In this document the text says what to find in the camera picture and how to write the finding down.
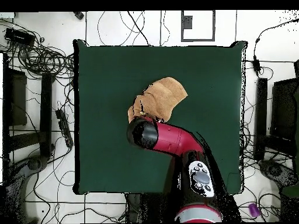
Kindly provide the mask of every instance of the black cable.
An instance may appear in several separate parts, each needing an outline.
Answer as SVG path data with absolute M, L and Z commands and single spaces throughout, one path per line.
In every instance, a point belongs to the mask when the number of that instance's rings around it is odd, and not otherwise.
M 162 44 L 161 46 L 163 46 L 166 42 L 168 42 L 168 40 L 169 40 L 169 38 L 170 38 L 170 36 L 171 36 L 171 33 L 170 33 L 169 29 L 165 26 L 165 15 L 166 15 L 166 11 L 165 11 L 165 13 L 164 13 L 164 17 L 163 17 L 163 26 L 164 26 L 164 28 L 167 29 L 169 35 L 168 35 L 167 41 L 164 41 L 163 44 Z
M 134 24 L 136 25 L 136 28 L 139 30 L 139 32 L 142 34 L 142 36 L 145 38 L 145 40 L 146 40 L 146 42 L 147 42 L 147 45 L 150 46 L 150 44 L 148 43 L 147 38 L 144 36 L 143 32 L 140 30 L 140 28 L 139 28 L 138 25 L 136 24 L 134 18 L 133 18 L 133 17 L 131 16 L 131 14 L 130 14 L 130 12 L 129 12 L 129 11 L 127 11 L 127 12 L 128 12 L 128 15 L 131 17 L 132 21 L 134 22 Z
M 46 200 L 44 200 L 44 199 L 41 198 L 39 195 L 37 195 L 35 189 L 36 189 L 36 184 L 37 184 L 38 180 L 39 180 L 39 173 L 37 173 L 37 179 L 36 179 L 35 184 L 34 184 L 34 186 L 33 186 L 34 194 L 35 194 L 35 196 L 36 196 L 37 198 L 39 198 L 40 200 L 44 201 L 44 202 L 49 206 L 49 209 L 48 209 L 47 213 L 45 214 L 44 218 L 43 218 L 43 219 L 41 220 L 41 222 L 40 222 L 40 224 L 43 224 L 45 218 L 47 217 L 47 215 L 49 214 L 49 212 L 50 212 L 50 210 L 51 210 L 51 205 L 50 205 Z
M 102 15 L 100 16 L 100 18 L 99 18 L 99 20 L 98 20 L 98 35 L 99 35 L 99 39 L 100 39 L 100 41 L 104 44 L 104 46 L 106 46 L 106 44 L 105 44 L 105 43 L 103 42 L 103 40 L 101 39 L 100 31 L 99 31 L 99 23 L 100 23 L 100 20 L 102 19 L 103 15 L 105 14 L 105 12 L 106 12 L 106 11 L 104 11 L 104 12 L 102 13 Z M 139 17 L 138 17 L 137 20 L 136 20 L 136 22 L 137 22 L 138 19 L 140 18 L 140 16 L 141 16 L 141 15 L 143 16 L 143 26 L 142 26 L 141 30 L 143 30 L 144 25 L 145 25 L 145 17 L 144 17 L 144 15 L 143 15 L 144 12 L 145 12 L 145 11 L 141 11 Z M 119 14 L 120 14 L 121 21 L 122 21 L 122 22 L 124 23 L 124 25 L 131 31 L 131 32 L 129 33 L 129 35 L 127 36 L 127 38 L 126 38 L 121 44 L 119 44 L 119 46 L 122 46 L 122 45 L 128 40 L 128 38 L 131 36 L 132 33 L 137 33 L 137 32 L 133 30 L 133 28 L 134 28 L 136 25 L 134 24 L 134 26 L 133 26 L 132 28 L 129 28 L 129 27 L 125 24 L 125 22 L 123 21 L 123 17 L 122 17 L 122 15 L 121 15 L 121 12 L 119 12 Z
M 259 200 L 258 200 L 258 208 L 259 208 L 259 209 L 261 209 L 261 207 L 260 207 L 260 206 L 261 206 L 261 204 L 260 204 L 261 199 L 262 199 L 264 196 L 267 196 L 267 195 L 272 195 L 272 196 L 276 197 L 277 199 L 281 200 L 280 197 L 278 197 L 277 195 L 275 195 L 275 194 L 273 194 L 273 193 L 265 193 L 265 194 L 263 194 L 263 195 L 261 195 L 261 196 L 259 197 Z M 263 219 L 264 222 L 267 222 L 266 219 L 264 218 L 262 212 L 261 212 L 261 217 L 262 217 L 262 219 Z
M 262 31 L 260 34 L 259 34 L 259 37 L 255 40 L 255 48 L 253 50 L 253 56 L 255 57 L 255 49 L 256 49 L 256 44 L 260 41 L 260 37 L 261 35 L 263 34 L 263 32 L 267 31 L 267 30 L 270 30 L 270 29 L 275 29 L 277 27 L 280 27 L 280 26 L 284 26 L 288 23 L 291 23 L 291 22 L 298 22 L 299 19 L 295 19 L 295 20 L 289 20 L 288 22 L 284 22 L 284 23 L 281 23 L 281 24 L 278 24 L 276 26 L 273 26 L 273 27 L 268 27 L 267 29 L 264 29 L 264 31 Z
M 76 212 L 76 213 L 69 213 L 69 214 L 66 214 L 66 215 L 64 215 L 64 216 L 62 217 L 62 219 L 59 221 L 59 223 L 61 224 L 61 222 L 63 221 L 63 219 L 64 219 L 65 217 L 67 217 L 67 216 L 77 215 L 77 214 L 80 214 L 80 213 L 82 213 L 82 212 L 84 212 L 84 211 L 92 211 L 92 212 L 94 212 L 95 214 L 97 214 L 97 215 L 99 215 L 99 216 L 102 216 L 102 217 L 105 217 L 105 218 L 109 219 L 110 221 L 112 221 L 112 222 L 114 222 L 114 223 L 120 223 L 120 222 L 117 221 L 116 218 L 114 218 L 114 217 L 109 217 L 109 216 L 106 216 L 106 215 L 104 215 L 104 214 L 98 213 L 98 212 L 96 212 L 96 211 L 95 211 L 94 209 L 92 209 L 92 208 L 86 208 L 85 210 L 82 210 L 82 211 L 79 211 L 79 212 Z

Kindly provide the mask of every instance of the green tabletop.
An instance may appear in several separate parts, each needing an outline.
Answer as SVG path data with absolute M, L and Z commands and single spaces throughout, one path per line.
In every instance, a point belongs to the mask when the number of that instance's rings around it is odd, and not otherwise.
M 77 193 L 164 191 L 171 157 L 131 146 L 126 129 L 127 111 L 135 96 L 167 76 L 178 80 L 188 93 L 173 109 L 168 123 L 201 133 L 228 191 L 240 192 L 241 59 L 245 42 L 233 47 L 87 47 L 82 41 L 77 44 Z

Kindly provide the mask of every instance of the crumpled towel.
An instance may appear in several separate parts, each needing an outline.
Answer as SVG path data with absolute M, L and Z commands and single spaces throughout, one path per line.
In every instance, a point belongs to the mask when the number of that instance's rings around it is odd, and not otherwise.
M 128 110 L 128 121 L 134 117 L 148 114 L 167 122 L 175 108 L 188 94 L 184 87 L 174 78 L 167 77 L 150 84 L 141 95 L 137 95 Z

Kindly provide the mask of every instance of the black device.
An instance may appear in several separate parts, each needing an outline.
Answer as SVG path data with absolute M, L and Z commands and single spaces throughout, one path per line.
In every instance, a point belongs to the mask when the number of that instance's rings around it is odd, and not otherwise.
M 293 169 L 289 169 L 272 160 L 259 161 L 260 172 L 269 180 L 273 180 L 278 188 L 292 186 L 297 183 L 298 177 Z
M 82 12 L 73 12 L 75 14 L 75 16 L 79 19 L 79 20 L 82 20 L 84 15 Z
M 270 135 L 266 135 L 267 79 L 258 79 L 255 106 L 255 145 L 253 148 L 253 158 L 255 160 L 264 159 L 265 147 L 295 156 L 294 134 L 297 117 L 295 116 L 294 92 L 298 84 L 298 78 L 274 83 Z
M 22 109 L 26 109 L 26 85 L 27 77 L 24 72 L 8 68 L 9 80 L 11 83 L 7 87 L 11 95 L 13 104 L 11 104 L 9 116 L 9 126 L 26 125 L 27 116 Z
M 272 89 L 272 117 L 270 134 L 294 141 L 297 115 L 294 93 L 298 88 L 298 79 L 275 82 Z
M 29 33 L 25 33 L 23 31 L 7 28 L 4 37 L 6 40 L 15 44 L 30 47 L 34 46 L 35 36 Z
M 2 107 L 2 181 L 0 185 L 0 221 L 2 223 L 28 223 L 25 214 L 24 196 L 26 184 L 31 175 L 42 171 L 54 149 L 51 144 L 51 113 L 52 113 L 52 74 L 43 75 L 41 80 L 41 118 L 40 131 L 30 134 L 9 135 L 11 105 L 23 110 L 13 100 L 13 76 L 9 69 L 6 54 L 0 53 L 0 69 L 3 70 L 3 107 Z M 40 144 L 40 155 L 25 158 L 11 164 L 9 153 L 33 144 Z
M 55 113 L 57 119 L 60 120 L 58 122 L 58 125 L 62 135 L 64 136 L 65 144 L 67 145 L 68 148 L 71 149 L 74 145 L 74 142 L 72 140 L 71 132 L 69 131 L 68 120 L 61 109 L 56 110 Z

